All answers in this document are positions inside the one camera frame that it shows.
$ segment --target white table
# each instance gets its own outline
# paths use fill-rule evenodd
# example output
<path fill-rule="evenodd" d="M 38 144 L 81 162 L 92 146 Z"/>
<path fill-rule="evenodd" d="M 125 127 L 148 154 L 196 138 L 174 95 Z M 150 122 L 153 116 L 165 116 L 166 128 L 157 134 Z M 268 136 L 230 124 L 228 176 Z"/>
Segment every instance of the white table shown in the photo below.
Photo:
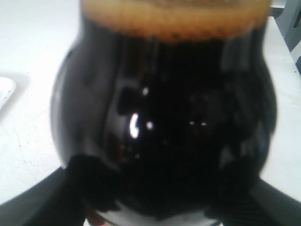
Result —
<path fill-rule="evenodd" d="M 0 0 L 0 76 L 17 92 L 0 113 L 0 203 L 60 166 L 49 126 L 51 89 L 76 37 L 74 0 Z M 278 96 L 278 124 L 263 179 L 301 201 L 301 78 L 275 21 L 265 56 Z"/>

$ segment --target snifter glass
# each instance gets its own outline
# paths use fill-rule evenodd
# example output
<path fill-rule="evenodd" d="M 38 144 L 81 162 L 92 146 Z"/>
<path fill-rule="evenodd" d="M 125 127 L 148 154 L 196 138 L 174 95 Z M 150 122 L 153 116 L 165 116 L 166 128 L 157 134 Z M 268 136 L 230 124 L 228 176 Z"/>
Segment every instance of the snifter glass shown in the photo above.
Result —
<path fill-rule="evenodd" d="M 276 123 L 269 0 L 81 0 L 53 137 L 94 216 L 207 226 L 259 179 Z"/>

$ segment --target dark liquid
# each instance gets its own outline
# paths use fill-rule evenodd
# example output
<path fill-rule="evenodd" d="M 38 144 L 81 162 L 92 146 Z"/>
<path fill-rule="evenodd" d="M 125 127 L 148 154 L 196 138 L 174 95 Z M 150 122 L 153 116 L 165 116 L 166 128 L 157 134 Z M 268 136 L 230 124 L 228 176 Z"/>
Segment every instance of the dark liquid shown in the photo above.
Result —
<path fill-rule="evenodd" d="M 52 121 L 64 166 L 102 217 L 201 226 L 217 200 L 252 187 L 276 122 L 264 30 L 166 44 L 83 18 Z"/>

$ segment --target glass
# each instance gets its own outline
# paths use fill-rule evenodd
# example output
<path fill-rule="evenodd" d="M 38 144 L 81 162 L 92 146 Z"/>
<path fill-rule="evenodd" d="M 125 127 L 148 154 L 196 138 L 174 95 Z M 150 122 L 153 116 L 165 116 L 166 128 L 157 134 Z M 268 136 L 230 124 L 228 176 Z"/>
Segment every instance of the glass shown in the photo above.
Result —
<path fill-rule="evenodd" d="M 259 178 L 276 123 L 269 0 L 82 0 L 53 137 L 98 216 L 206 226 Z"/>

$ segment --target beer foam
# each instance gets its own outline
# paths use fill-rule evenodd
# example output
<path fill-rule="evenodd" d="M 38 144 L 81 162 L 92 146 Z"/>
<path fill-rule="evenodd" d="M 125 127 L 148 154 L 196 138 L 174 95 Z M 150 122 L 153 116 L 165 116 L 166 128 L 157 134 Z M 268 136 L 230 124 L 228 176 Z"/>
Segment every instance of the beer foam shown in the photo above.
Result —
<path fill-rule="evenodd" d="M 163 42 L 227 39 L 266 22 L 270 0 L 81 0 L 84 15 L 114 32 Z"/>

